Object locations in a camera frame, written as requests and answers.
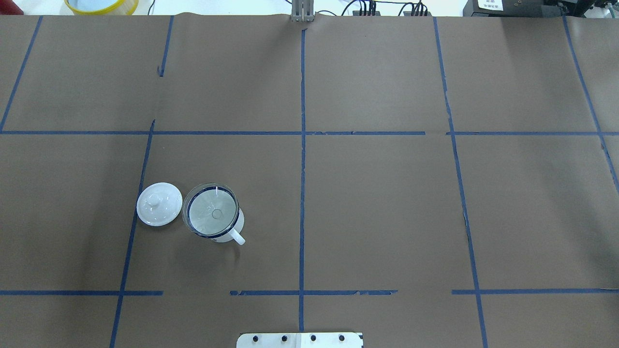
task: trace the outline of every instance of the white ceramic lid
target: white ceramic lid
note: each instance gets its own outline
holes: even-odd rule
[[[147,225],[163,226],[178,216],[183,195],[176,186],[156,183],[147,187],[137,199],[137,216]]]

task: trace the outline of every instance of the blue tape line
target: blue tape line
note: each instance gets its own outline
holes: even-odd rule
[[[307,296],[389,296],[395,293],[397,293],[397,290],[305,290],[305,295]]]
[[[451,147],[454,152],[454,161],[456,162],[456,175],[458,178],[458,186],[460,188],[460,200],[462,203],[462,214],[464,215],[464,224],[466,228],[467,238],[469,240],[469,258],[470,258],[470,268],[473,274],[473,285],[476,290],[479,290],[479,281],[477,279],[477,266],[475,265],[475,251],[473,249],[473,239],[471,237],[470,232],[470,224],[469,224],[469,213],[466,208],[466,197],[464,196],[464,185],[462,184],[462,172],[460,171],[460,159],[458,157],[458,150],[456,144],[456,135],[454,134],[454,121],[451,115],[451,107],[449,106],[449,100],[447,98],[447,78],[445,75],[445,66],[443,63],[443,53],[441,51],[441,39],[438,33],[438,23],[436,21],[436,17],[432,17],[434,22],[434,34],[436,37],[436,50],[438,52],[438,61],[441,68],[441,79],[443,80],[443,94],[445,97],[445,107],[447,109],[447,115],[449,120],[449,132],[451,133]],[[479,294],[475,296],[477,300],[477,314],[479,316],[479,326],[482,333],[482,344],[483,348],[488,348],[488,338],[486,335],[486,324],[483,318],[483,308],[482,308],[482,297]]]
[[[301,200],[299,236],[299,332],[304,330],[303,292],[305,291],[305,30],[301,31]]]
[[[453,132],[457,136],[596,136],[597,132]]]
[[[241,290],[231,291],[230,296],[298,296],[298,290]]]
[[[147,131],[4,131],[20,135],[146,135]]]
[[[336,132],[307,132],[309,136],[424,136],[425,132],[390,132],[390,131],[336,131]]]
[[[144,162],[142,163],[142,173],[140,175],[140,185],[137,189],[137,197],[139,198],[142,193],[142,188],[144,187],[144,175],[146,173],[146,166],[149,162],[150,155],[150,144],[153,139],[153,131],[155,129],[155,120],[150,124],[149,130],[149,140],[146,143],[146,151],[144,152]],[[120,312],[123,307],[123,296],[124,289],[127,284],[127,274],[129,273],[129,262],[131,261],[131,251],[133,249],[133,239],[136,234],[136,224],[137,224],[137,210],[133,213],[133,221],[131,222],[131,233],[129,234],[129,243],[127,244],[127,254],[124,259],[124,267],[123,267],[123,278],[120,283],[120,294],[118,295],[118,302],[116,304],[116,315],[114,317],[114,326],[112,327],[112,335],[110,339],[110,348],[114,348],[116,344],[116,333],[118,332],[118,323],[120,321]]]
[[[527,294],[619,294],[619,289],[480,289],[452,290],[452,295],[527,295]]]
[[[165,39],[165,49],[163,51],[163,59],[161,61],[161,68],[157,68],[157,72],[160,77],[163,77],[165,72],[165,62],[168,60],[168,49],[170,47],[170,37],[172,35],[172,23],[174,23],[174,16],[170,16],[170,24],[168,24],[168,36]]]
[[[120,291],[101,290],[0,290],[0,296],[118,296]],[[126,291],[125,296],[163,296],[163,291]]]
[[[299,136],[295,131],[156,131],[156,135],[182,136]]]
[[[22,66],[19,68],[19,72],[17,73],[17,78],[15,79],[13,90],[11,91],[11,95],[9,96],[9,101],[6,103],[6,109],[4,109],[4,115],[2,116],[2,121],[0,121],[0,133],[4,129],[4,123],[6,123],[6,118],[9,116],[9,110],[11,109],[11,104],[13,104],[13,98],[15,98],[15,93],[17,92],[19,81],[22,79],[22,74],[24,73],[24,69],[26,68],[26,63],[28,62],[28,57],[30,56],[30,52],[32,51],[32,46],[34,46],[35,44],[35,39],[37,38],[38,30],[41,27],[42,20],[43,16],[40,15],[37,21],[37,26],[35,27],[35,31],[32,33],[30,44],[28,45],[28,49],[26,50],[26,55],[24,56],[24,60],[22,61]]]
[[[604,136],[602,135],[602,128],[600,127],[600,123],[597,119],[597,115],[595,114],[593,103],[591,102],[591,97],[589,96],[589,89],[587,89],[587,84],[584,82],[584,78],[582,77],[582,71],[580,69],[580,64],[578,64],[578,58],[576,57],[576,51],[574,51],[574,45],[572,45],[572,37],[569,34],[568,20],[566,19],[565,15],[563,16],[563,28],[565,29],[565,35],[568,38],[568,46],[569,46],[570,52],[572,53],[572,59],[574,60],[574,65],[576,66],[576,72],[578,73],[578,79],[581,82],[584,96],[587,99],[587,104],[589,105],[589,111],[591,112],[591,117],[593,118],[593,122],[595,123],[595,129],[597,130],[598,136],[600,137],[600,142],[602,143],[602,149],[604,150],[604,155],[606,156],[606,163],[608,163],[610,174],[613,177],[613,182],[615,183],[615,190],[617,191],[617,193],[619,193],[619,181],[617,180],[617,173],[615,173],[615,166],[613,165],[613,161],[610,159],[610,154],[608,153],[606,141],[604,140]]]

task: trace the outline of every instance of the label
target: label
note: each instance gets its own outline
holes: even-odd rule
[[[491,11],[502,11],[503,10],[503,0],[477,0],[477,5],[481,9],[491,10]]]

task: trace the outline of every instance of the mug handle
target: mug handle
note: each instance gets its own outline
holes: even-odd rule
[[[243,238],[235,229],[231,229],[228,233],[239,245],[245,244],[245,238]]]

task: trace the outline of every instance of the yellow bowl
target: yellow bowl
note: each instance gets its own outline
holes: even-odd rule
[[[139,0],[117,0],[112,5],[103,9],[84,11],[69,4],[69,0],[64,0],[66,6],[76,15],[131,15],[136,10],[138,2]]]

